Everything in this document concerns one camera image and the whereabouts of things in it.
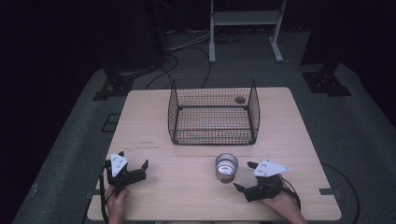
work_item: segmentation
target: floor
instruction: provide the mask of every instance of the floor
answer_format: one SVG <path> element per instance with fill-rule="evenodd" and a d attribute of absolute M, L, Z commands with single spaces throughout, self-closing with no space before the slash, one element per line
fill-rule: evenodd
<path fill-rule="evenodd" d="M 318 71 L 321 64 L 300 66 L 309 32 L 279 35 L 283 63 L 275 61 L 268 43 L 271 34 L 230 35 L 230 39 L 239 41 L 217 44 L 217 61 L 212 64 L 203 53 L 208 51 L 207 42 L 202 42 L 194 49 L 173 52 L 163 69 L 170 70 L 173 78 L 205 78 L 210 72 L 209 78 L 251 77 L 258 87 L 288 87 L 320 161 L 333 167 L 323 166 L 343 214 L 334 223 L 352 223 L 357 215 L 357 198 L 348 181 L 359 196 L 358 223 L 393 223 L 395 128 L 363 88 L 359 77 L 343 64 L 335 75 L 351 96 L 330 97 L 311 92 L 302 72 Z M 177 47 L 197 38 L 197 34 L 168 37 L 170 47 Z M 148 86 L 162 73 L 159 68 L 136 78 L 132 89 L 169 88 L 167 75 Z M 14 223 L 97 223 L 88 220 L 85 214 L 113 136 L 113 132 L 103 132 L 103 127 L 107 117 L 120 113 L 125 102 L 123 96 L 94 101 L 105 82 L 103 69 L 92 74 Z"/>

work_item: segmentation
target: black wire basket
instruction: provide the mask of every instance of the black wire basket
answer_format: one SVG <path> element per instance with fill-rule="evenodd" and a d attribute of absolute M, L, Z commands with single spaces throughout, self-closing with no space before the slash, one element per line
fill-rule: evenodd
<path fill-rule="evenodd" d="M 254 79 L 173 80 L 168 130 L 176 145 L 252 145 L 260 126 Z"/>

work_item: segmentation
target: dark background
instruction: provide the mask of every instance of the dark background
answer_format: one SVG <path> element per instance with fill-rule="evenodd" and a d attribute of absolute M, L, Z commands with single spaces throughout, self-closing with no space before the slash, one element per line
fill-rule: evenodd
<path fill-rule="evenodd" d="M 14 218 L 92 74 L 108 60 L 136 70 L 158 66 L 163 31 L 208 29 L 209 2 L 163 1 L 159 17 L 149 0 L 0 1 L 4 223 Z M 271 9 L 279 1 L 216 3 L 218 10 L 227 6 Z M 282 30 L 311 30 L 302 63 L 344 63 L 395 125 L 394 9 L 386 0 L 289 0 Z"/>

